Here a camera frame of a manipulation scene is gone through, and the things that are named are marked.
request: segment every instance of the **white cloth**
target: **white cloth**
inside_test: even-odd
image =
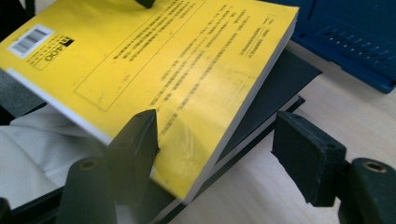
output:
[[[47,105],[0,126],[0,197],[11,208],[64,185],[76,161],[105,147]]]

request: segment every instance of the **white barcode label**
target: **white barcode label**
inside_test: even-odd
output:
[[[21,58],[25,58],[30,52],[40,46],[40,44],[52,34],[53,31],[51,31],[49,28],[42,25],[37,25],[33,29],[29,30],[26,34],[21,36],[21,38],[13,43],[8,49]]]

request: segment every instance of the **yellow book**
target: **yellow book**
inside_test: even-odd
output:
[[[59,0],[0,44],[0,67],[109,144],[156,109],[152,179],[189,202],[285,47],[298,8],[253,0]]]

